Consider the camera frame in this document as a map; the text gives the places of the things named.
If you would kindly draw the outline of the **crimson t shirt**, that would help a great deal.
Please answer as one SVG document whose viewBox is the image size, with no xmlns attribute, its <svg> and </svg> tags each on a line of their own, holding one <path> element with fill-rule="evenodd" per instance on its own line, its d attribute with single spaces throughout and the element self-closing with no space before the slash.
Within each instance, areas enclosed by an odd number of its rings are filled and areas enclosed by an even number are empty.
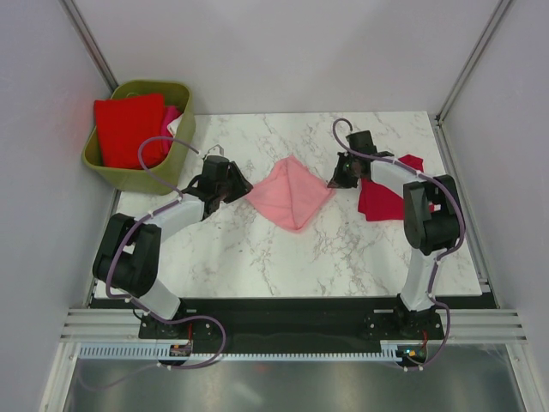
<svg viewBox="0 0 549 412">
<path fill-rule="evenodd" d="M 411 154 L 398 160 L 373 161 L 371 179 L 361 179 L 358 212 L 367 221 L 402 221 L 403 186 L 420 181 L 416 171 L 423 172 L 423 160 Z"/>
</svg>

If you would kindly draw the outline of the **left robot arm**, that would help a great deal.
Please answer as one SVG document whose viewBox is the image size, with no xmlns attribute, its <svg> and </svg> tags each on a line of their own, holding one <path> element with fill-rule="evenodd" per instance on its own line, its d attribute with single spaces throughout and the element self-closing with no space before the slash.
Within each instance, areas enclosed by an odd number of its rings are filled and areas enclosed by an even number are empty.
<svg viewBox="0 0 549 412">
<path fill-rule="evenodd" d="M 252 189 L 235 162 L 208 155 L 202 172 L 169 203 L 139 219 L 122 213 L 111 216 L 95 255 L 94 278 L 106 285 L 109 297 L 134 301 L 159 318 L 159 328 L 169 337 L 182 336 L 189 324 L 179 311 L 182 301 L 158 278 L 161 244 Z"/>
</svg>

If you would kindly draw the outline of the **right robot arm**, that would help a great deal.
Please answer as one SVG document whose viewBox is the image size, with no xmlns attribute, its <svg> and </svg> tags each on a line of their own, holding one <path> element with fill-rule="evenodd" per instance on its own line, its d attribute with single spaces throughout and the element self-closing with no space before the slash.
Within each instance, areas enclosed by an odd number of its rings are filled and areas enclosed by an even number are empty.
<svg viewBox="0 0 549 412">
<path fill-rule="evenodd" d="M 436 305 L 434 283 L 441 259 L 459 249 L 465 222 L 455 181 L 449 175 L 431 177 L 399 161 L 390 152 L 379 152 L 368 130 L 341 140 L 329 188 L 348 189 L 360 179 L 381 185 L 403 201 L 403 227 L 412 255 L 407 279 L 399 293 L 406 307 L 393 316 L 395 332 L 413 337 L 424 327 L 420 312 Z"/>
</svg>

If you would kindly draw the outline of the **light pink t shirt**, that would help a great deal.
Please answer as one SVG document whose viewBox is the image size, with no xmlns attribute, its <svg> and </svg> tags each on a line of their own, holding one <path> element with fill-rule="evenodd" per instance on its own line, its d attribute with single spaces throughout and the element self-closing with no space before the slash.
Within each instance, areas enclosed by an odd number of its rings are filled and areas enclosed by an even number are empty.
<svg viewBox="0 0 549 412">
<path fill-rule="evenodd" d="M 334 189 L 294 156 L 277 161 L 270 174 L 245 199 L 256 211 L 288 232 L 304 230 L 333 197 Z"/>
</svg>

